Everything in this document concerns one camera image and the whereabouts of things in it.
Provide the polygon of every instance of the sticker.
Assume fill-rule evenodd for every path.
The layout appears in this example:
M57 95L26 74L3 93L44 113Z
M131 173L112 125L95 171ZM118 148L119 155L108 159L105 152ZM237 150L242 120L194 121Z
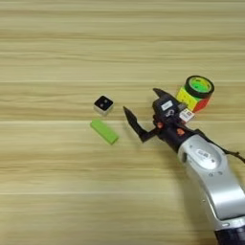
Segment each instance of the sticker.
M173 106L172 100L169 100L168 102L162 104L162 109L163 109L164 111L166 111L166 110L168 110L171 106Z
M194 116L195 114L188 109L185 109L180 113L180 119L185 123L189 122Z
M196 150L196 153L199 155L199 156L202 156L206 159L210 159L211 157L211 154L203 149L197 149Z
M174 110L170 109L166 112L166 117L170 117L170 116L173 116L174 115Z

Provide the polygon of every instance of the small black cube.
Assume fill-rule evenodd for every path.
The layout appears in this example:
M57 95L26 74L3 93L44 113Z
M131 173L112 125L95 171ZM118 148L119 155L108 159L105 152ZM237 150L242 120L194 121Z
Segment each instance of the small black cube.
M107 98L106 96L99 97L94 103L95 110L103 116L106 116L112 109L112 107L113 101Z

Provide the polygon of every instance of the green block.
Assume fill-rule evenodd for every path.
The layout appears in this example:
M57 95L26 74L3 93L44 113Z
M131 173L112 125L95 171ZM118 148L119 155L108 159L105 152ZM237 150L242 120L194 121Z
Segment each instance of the green block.
M90 125L111 145L119 139L118 134L100 119L92 120Z

